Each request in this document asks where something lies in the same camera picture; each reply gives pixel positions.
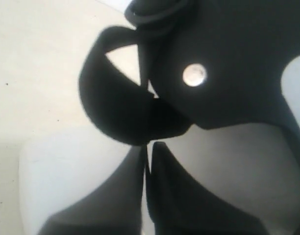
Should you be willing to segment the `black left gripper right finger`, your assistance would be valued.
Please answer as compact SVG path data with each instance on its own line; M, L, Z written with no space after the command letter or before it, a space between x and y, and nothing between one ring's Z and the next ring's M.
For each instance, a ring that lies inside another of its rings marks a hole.
M201 186L164 142L146 167L149 214L157 235L266 235L261 221Z

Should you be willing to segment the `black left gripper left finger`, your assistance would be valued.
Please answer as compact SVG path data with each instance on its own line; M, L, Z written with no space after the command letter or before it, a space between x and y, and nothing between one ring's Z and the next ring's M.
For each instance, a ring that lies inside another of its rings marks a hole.
M147 149L133 146L114 173L91 194L52 215L41 235L139 235Z

